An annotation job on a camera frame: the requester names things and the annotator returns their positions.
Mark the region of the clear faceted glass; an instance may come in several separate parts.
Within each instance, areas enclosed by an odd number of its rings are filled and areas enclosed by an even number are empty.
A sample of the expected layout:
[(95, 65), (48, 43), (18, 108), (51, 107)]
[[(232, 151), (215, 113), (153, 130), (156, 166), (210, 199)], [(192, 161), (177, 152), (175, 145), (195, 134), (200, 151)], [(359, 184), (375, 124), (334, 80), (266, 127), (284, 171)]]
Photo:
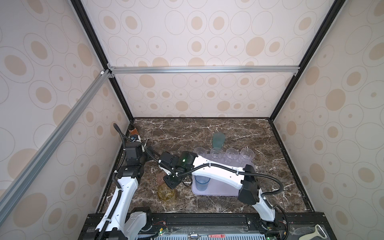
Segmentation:
[(208, 151), (203, 147), (197, 147), (193, 150), (193, 152), (202, 157), (206, 157), (208, 154)]
[(243, 148), (240, 151), (240, 161), (245, 166), (246, 164), (250, 164), (253, 162), (255, 157), (255, 153), (250, 148)]
[(229, 148), (226, 150), (226, 163), (228, 165), (235, 164), (239, 159), (240, 153), (234, 148)]
[(224, 156), (224, 152), (221, 148), (212, 148), (210, 155), (214, 160), (220, 160)]

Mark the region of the tall blue plastic tumbler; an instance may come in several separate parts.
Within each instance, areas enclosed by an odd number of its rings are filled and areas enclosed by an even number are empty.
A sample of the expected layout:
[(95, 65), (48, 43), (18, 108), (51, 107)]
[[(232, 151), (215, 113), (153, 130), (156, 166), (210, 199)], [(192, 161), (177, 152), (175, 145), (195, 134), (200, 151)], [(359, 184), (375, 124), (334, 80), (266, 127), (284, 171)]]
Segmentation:
[(208, 188), (210, 178), (204, 176), (195, 176), (196, 188), (198, 191), (203, 192)]

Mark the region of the lavender plastic tray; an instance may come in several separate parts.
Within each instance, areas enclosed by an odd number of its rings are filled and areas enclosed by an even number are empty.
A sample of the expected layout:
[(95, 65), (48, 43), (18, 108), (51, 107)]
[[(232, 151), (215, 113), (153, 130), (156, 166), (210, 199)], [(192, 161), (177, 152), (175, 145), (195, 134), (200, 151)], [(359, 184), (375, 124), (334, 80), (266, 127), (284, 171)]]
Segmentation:
[[(217, 163), (217, 162), (214, 162), (214, 161), (211, 161), (209, 159), (206, 159), (202, 156), (197, 156), (195, 158), (195, 161), (194, 161), (194, 166), (197, 167), (197, 166), (200, 166), (200, 165), (203, 165), (203, 164), (209, 164), (209, 163), (215, 163), (215, 164), (220, 164), (222, 165), (221, 163)], [(239, 170), (239, 172), (243, 171), (243, 172), (250, 172), (250, 173), (255, 173), (255, 165), (250, 163), (250, 164), (246, 164), (245, 166), (243, 166), (242, 168), (241, 167), (232, 167), (232, 166), (227, 166), (227, 165), (223, 165), (224, 167), (228, 167), (232, 170), (235, 170), (235, 179), (237, 180), (238, 177), (236, 176), (236, 172), (237, 170)], [(239, 188), (237, 188), (237, 184), (234, 184), (233, 185), (233, 180), (230, 178), (229, 180), (224, 180), (224, 179), (218, 179), (218, 178), (214, 178), (212, 177), (211, 175), (208, 176), (208, 170), (210, 168), (209, 167), (206, 167), (206, 170), (204, 170), (203, 168), (199, 169), (199, 171), (195, 171), (193, 172), (193, 183), (192, 183), (192, 192), (195, 194), (195, 195), (202, 195), (202, 196), (226, 196), (226, 197), (237, 197), (239, 195), (239, 192), (241, 191), (242, 189), (242, 186), (240, 186)], [(204, 176), (204, 177), (208, 177), (210, 178), (210, 182), (209, 182), (209, 185), (208, 185), (208, 188), (203, 191), (203, 192), (200, 192), (197, 190), (196, 188), (196, 183), (195, 183), (195, 176)]]

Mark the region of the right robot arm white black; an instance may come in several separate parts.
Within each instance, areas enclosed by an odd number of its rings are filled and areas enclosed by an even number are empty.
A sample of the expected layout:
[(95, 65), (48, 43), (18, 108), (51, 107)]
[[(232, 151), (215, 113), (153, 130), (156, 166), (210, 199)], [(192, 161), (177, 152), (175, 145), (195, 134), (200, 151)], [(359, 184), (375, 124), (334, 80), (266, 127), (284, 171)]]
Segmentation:
[(163, 152), (158, 163), (167, 173), (164, 181), (171, 189), (181, 184), (184, 178), (192, 176), (195, 195), (237, 197), (241, 203), (252, 206), (263, 221), (275, 221), (276, 211), (258, 182), (262, 175), (257, 174), (251, 165), (232, 167), (188, 151), (180, 156)]

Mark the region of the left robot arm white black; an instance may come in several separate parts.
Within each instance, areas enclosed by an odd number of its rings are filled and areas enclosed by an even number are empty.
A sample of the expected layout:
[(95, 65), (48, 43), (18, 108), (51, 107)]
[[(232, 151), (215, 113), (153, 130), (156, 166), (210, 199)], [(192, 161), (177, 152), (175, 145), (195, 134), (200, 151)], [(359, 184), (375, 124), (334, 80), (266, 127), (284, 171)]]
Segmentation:
[(144, 174), (146, 155), (140, 142), (126, 144), (124, 153), (127, 163), (114, 173), (116, 189), (112, 201), (95, 230), (85, 233), (83, 240), (134, 240), (147, 225), (146, 212), (128, 214)]

